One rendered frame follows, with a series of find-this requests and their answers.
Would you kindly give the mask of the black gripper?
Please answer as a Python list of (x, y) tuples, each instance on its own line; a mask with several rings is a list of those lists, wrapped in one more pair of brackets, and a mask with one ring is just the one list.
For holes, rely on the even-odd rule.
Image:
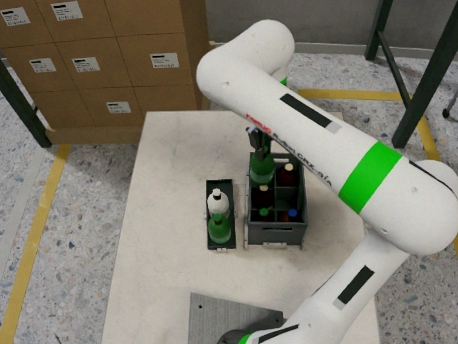
[(271, 138), (269, 135), (267, 135), (262, 130), (260, 130), (259, 128), (257, 128), (255, 125), (252, 125), (251, 127), (247, 127), (246, 131), (248, 132), (251, 146), (255, 148), (255, 157), (263, 162), (265, 146), (268, 147), (268, 154), (271, 154), (271, 146), (272, 146), (272, 141), (274, 141), (274, 139)]

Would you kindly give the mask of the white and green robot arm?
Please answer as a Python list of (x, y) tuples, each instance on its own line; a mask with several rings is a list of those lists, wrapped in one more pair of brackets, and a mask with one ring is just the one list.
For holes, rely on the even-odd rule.
[(287, 88), (294, 50), (285, 25), (260, 21), (203, 57), (199, 88), (288, 150), (371, 229), (281, 328), (229, 331), (217, 344), (340, 344), (410, 254), (438, 253), (458, 234), (456, 173), (413, 163)]

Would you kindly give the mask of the white bottle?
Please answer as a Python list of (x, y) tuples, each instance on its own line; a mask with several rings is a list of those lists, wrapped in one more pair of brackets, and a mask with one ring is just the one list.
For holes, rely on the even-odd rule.
[(207, 204), (211, 218), (216, 213), (228, 218), (230, 214), (229, 200), (226, 194), (220, 192), (219, 189), (213, 190), (213, 193), (208, 197)]

